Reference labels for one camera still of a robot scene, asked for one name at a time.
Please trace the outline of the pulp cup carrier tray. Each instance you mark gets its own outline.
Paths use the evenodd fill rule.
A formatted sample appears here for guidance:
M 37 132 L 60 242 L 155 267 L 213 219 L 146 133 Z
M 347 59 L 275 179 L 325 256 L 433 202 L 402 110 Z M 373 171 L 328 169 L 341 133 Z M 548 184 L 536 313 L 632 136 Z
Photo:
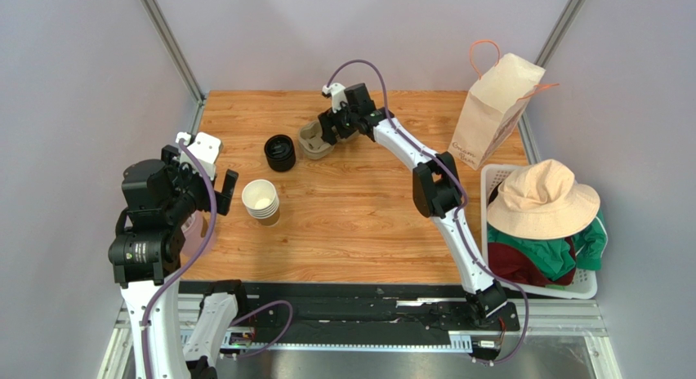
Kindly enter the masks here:
M 332 128 L 332 134 L 337 140 L 336 144 L 330 144 L 322 138 L 323 129 L 318 121 L 307 123 L 298 131 L 298 144 L 306 158 L 318 160 L 329 155 L 337 144 L 347 143 L 359 137 L 359 132 L 352 132 L 347 138 L 338 135 L 336 127 Z

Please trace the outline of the stack of paper cups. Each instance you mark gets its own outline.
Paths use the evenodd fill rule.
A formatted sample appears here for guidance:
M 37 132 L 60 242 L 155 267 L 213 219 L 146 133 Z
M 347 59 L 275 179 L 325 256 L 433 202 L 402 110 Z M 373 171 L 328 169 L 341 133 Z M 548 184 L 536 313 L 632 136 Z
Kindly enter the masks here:
M 279 196 L 275 186 L 268 180 L 249 182 L 242 192 L 243 205 L 248 214 L 263 226 L 274 226 L 279 222 Z

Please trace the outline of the paper takeout bag orange handles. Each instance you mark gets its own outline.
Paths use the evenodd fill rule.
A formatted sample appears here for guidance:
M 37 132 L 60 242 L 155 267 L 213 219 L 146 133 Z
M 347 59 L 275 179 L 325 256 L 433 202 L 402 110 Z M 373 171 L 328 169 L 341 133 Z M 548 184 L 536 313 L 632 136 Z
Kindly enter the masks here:
M 486 72 L 474 59 L 475 48 L 484 43 L 497 53 Z M 545 68 L 513 53 L 502 54 L 492 40 L 473 42 L 469 59 L 477 79 L 466 94 L 448 151 L 477 170 L 515 130 L 532 98 L 553 85 L 542 83 Z

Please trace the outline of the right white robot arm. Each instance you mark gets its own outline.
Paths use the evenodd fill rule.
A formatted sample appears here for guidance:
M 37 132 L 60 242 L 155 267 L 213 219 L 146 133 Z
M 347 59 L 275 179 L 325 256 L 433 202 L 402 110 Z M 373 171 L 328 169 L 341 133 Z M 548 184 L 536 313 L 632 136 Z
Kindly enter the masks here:
M 456 308 L 476 328 L 520 329 L 515 306 L 487 269 L 466 223 L 462 210 L 466 194 L 453 156 L 422 144 L 386 107 L 376 107 L 362 83 L 345 87 L 335 82 L 323 86 L 322 94 L 332 103 L 319 116 L 324 141 L 335 145 L 339 139 L 359 133 L 388 149 L 411 170 L 414 205 L 441 233 L 459 273 L 466 301 Z

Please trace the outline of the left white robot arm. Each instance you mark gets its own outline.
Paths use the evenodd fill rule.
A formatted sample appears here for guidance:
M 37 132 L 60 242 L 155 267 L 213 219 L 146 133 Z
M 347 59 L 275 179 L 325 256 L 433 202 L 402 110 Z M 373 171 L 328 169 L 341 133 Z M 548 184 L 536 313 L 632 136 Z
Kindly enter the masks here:
M 241 281 L 210 283 L 189 341 L 181 339 L 182 226 L 196 212 L 210 213 L 202 243 L 206 246 L 216 217 L 230 210 L 239 178 L 228 170 L 222 190 L 215 191 L 215 174 L 204 171 L 204 160 L 188 146 L 167 145 L 159 159 L 140 161 L 123 173 L 127 206 L 118 218 L 108 257 L 131 321 L 138 378 L 216 378 L 227 329 L 248 307 Z

